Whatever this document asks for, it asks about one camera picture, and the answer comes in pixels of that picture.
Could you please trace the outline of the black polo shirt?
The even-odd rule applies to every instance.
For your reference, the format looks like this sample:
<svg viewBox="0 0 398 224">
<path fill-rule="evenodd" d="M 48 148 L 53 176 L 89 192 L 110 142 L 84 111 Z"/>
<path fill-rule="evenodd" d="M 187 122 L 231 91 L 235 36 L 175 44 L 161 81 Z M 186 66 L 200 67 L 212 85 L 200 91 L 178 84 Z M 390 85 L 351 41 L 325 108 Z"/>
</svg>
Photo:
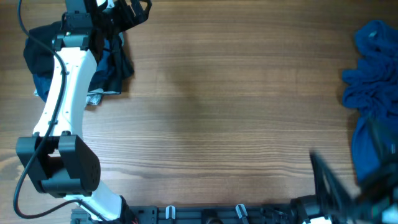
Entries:
<svg viewBox="0 0 398 224">
<path fill-rule="evenodd" d="M 47 47 L 52 48 L 52 40 L 60 27 L 61 22 L 58 21 L 46 26 L 31 29 L 29 34 Z M 30 37 L 25 42 L 23 56 L 28 69 L 33 75 L 52 78 L 54 71 L 53 54 L 34 42 Z"/>
</svg>

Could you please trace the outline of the blue polo shirt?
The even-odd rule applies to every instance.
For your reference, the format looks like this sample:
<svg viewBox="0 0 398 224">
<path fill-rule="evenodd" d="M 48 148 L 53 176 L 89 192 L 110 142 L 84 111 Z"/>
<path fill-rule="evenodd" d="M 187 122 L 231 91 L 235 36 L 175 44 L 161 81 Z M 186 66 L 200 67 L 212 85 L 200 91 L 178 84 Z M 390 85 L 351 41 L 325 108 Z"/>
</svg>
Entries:
<svg viewBox="0 0 398 224">
<path fill-rule="evenodd" d="M 367 119 L 374 118 L 397 132 L 397 30 L 380 20 L 368 22 L 354 35 L 362 58 L 357 68 L 346 69 L 343 106 L 360 117 L 351 140 L 351 155 L 359 183 L 380 166 Z"/>
</svg>

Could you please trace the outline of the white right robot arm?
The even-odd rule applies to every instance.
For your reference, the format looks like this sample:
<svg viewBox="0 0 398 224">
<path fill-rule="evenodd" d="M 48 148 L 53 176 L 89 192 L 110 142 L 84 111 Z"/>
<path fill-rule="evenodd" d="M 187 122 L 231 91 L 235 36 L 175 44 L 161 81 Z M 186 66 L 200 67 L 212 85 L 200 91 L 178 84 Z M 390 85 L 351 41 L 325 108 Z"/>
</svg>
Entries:
<svg viewBox="0 0 398 224">
<path fill-rule="evenodd" d="M 315 194 L 291 201 L 294 223 L 397 223 L 397 133 L 376 119 L 366 127 L 378 166 L 351 195 L 321 155 L 311 151 Z"/>
</svg>

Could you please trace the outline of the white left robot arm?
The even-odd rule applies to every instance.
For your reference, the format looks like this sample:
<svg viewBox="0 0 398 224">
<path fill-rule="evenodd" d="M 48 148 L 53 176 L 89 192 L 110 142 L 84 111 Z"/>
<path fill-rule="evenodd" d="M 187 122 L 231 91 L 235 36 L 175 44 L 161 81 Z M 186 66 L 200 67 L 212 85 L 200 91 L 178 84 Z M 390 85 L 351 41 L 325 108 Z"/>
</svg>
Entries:
<svg viewBox="0 0 398 224">
<path fill-rule="evenodd" d="M 100 161 L 83 142 L 86 96 L 106 39 L 142 24 L 150 1 L 67 1 L 61 27 L 46 45 L 54 60 L 45 108 L 16 152 L 36 191 L 76 203 L 99 223 L 137 223 L 125 199 L 101 180 Z"/>
</svg>

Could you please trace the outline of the folded dark green garment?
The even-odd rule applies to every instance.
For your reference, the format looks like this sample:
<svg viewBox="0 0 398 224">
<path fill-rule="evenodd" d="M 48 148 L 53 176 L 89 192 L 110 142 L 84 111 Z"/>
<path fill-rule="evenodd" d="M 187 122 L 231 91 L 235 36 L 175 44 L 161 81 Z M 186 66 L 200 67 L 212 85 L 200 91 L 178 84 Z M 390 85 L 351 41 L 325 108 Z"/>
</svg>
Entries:
<svg viewBox="0 0 398 224">
<path fill-rule="evenodd" d="M 125 34 L 120 32 L 111 40 L 107 41 L 108 46 L 104 52 L 108 54 L 108 66 L 113 71 L 108 75 L 106 80 L 105 95 L 120 95 L 126 91 L 126 82 L 134 74 L 133 63 L 129 58 L 129 52 L 126 53 L 124 48 L 127 41 Z"/>
</svg>

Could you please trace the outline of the folded blue denim shorts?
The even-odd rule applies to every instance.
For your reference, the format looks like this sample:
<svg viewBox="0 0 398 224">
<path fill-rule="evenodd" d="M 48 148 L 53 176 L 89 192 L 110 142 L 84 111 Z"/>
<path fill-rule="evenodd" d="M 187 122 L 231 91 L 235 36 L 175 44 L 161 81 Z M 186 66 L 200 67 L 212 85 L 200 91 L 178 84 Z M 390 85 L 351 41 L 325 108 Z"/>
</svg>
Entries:
<svg viewBox="0 0 398 224">
<path fill-rule="evenodd" d="M 106 80 L 108 79 L 108 75 L 113 71 L 112 68 L 108 66 L 108 54 L 104 52 L 103 58 L 99 61 L 99 64 L 96 68 L 95 74 L 93 75 L 87 95 L 94 94 L 104 94 L 106 88 Z M 52 82 L 52 78 L 44 78 L 38 77 L 37 75 L 33 75 L 33 81 L 35 84 L 35 90 L 39 91 L 49 91 L 50 85 Z"/>
</svg>

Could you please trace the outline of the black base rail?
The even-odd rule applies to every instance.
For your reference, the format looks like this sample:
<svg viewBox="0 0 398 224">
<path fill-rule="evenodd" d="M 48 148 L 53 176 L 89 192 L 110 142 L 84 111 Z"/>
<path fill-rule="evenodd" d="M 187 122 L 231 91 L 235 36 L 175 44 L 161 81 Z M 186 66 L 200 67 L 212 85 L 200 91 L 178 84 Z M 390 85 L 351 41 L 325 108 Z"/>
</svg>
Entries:
<svg viewBox="0 0 398 224">
<path fill-rule="evenodd" d="M 289 209 L 280 205 L 250 207 L 241 205 L 241 210 L 236 207 L 156 207 L 140 206 L 130 209 L 136 215 L 136 223 L 163 224 L 163 223 L 186 223 L 186 224 L 283 224 L 293 223 L 290 218 Z"/>
</svg>

